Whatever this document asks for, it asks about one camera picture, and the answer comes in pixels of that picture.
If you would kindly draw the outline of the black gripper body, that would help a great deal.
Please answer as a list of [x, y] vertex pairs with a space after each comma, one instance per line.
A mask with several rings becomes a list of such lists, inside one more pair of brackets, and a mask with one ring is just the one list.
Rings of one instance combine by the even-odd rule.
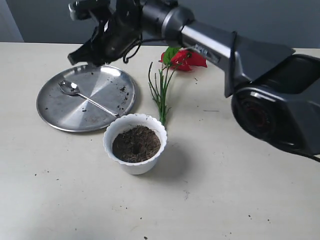
[[98, 22], [90, 39], [88, 63], [111, 63], [123, 57], [141, 35], [142, 4], [118, 0], [115, 10], [109, 0], [92, 0], [89, 14]]

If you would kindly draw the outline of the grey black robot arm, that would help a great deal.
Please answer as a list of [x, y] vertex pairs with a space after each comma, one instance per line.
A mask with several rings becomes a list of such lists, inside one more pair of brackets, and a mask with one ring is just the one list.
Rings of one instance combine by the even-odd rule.
[[319, 58], [198, 22], [175, 0], [119, 0], [115, 8], [108, 0], [76, 0], [68, 9], [73, 20], [97, 23], [90, 39], [68, 55], [72, 65], [128, 62], [128, 52], [147, 32], [154, 41], [198, 53], [224, 71], [224, 95], [248, 134], [319, 160]]

